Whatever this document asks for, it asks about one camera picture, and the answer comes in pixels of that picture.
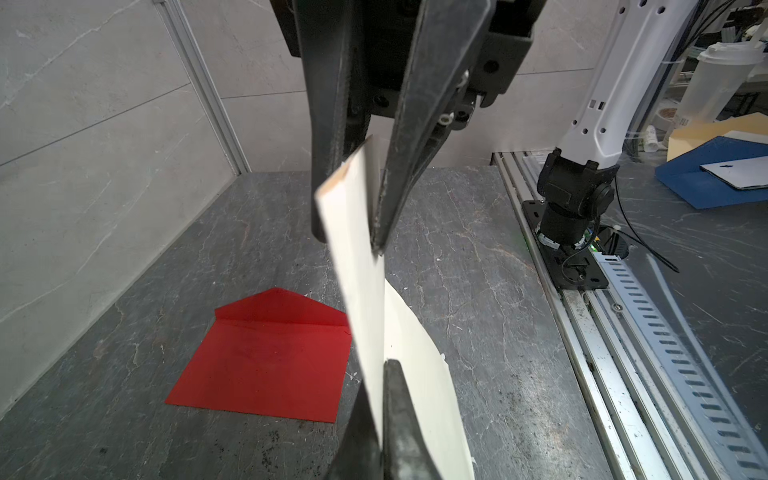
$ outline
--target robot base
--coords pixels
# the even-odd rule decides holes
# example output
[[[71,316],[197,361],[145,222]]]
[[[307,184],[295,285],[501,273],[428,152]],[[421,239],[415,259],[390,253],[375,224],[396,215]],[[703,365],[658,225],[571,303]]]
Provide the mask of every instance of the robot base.
[[[534,200],[522,203],[525,220],[528,222],[531,231],[536,231],[536,227],[541,222],[541,215],[544,213],[544,204]],[[592,256],[587,248],[568,261],[568,265],[562,264],[570,255],[562,249],[553,249],[542,245],[536,240],[536,246],[544,259],[544,265],[547,267],[552,283],[559,289],[566,290],[596,290],[608,288],[608,279],[603,274],[603,270],[598,262]]]

